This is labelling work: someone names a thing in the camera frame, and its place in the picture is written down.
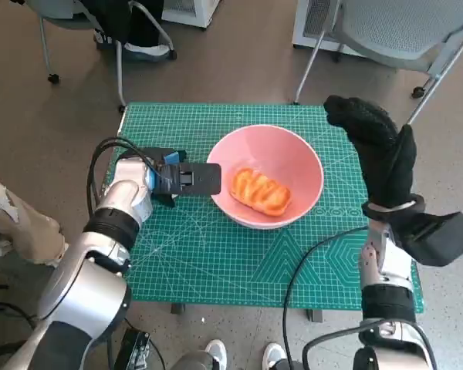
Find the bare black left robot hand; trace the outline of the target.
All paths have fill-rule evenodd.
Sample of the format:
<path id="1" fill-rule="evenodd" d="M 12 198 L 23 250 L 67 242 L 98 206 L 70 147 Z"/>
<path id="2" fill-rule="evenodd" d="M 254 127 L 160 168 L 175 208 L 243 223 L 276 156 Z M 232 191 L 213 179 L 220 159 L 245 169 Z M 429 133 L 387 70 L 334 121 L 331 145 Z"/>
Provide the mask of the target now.
<path id="1" fill-rule="evenodd" d="M 174 208 L 174 198 L 181 191 L 181 164 L 187 157 L 186 151 L 159 147 L 145 147 L 140 151 L 151 163 L 145 175 L 151 199 Z"/>

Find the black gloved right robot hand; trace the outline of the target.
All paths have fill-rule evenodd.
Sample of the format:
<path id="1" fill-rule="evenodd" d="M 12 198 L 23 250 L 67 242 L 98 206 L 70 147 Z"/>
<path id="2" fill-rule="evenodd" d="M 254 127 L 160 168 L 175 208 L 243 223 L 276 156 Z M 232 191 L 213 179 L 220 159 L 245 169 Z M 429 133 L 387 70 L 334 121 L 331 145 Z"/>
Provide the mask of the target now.
<path id="1" fill-rule="evenodd" d="M 411 126 L 397 128 L 387 111 L 359 98 L 329 96 L 323 107 L 357 151 L 369 201 L 388 209 L 410 202 L 417 155 Z"/>

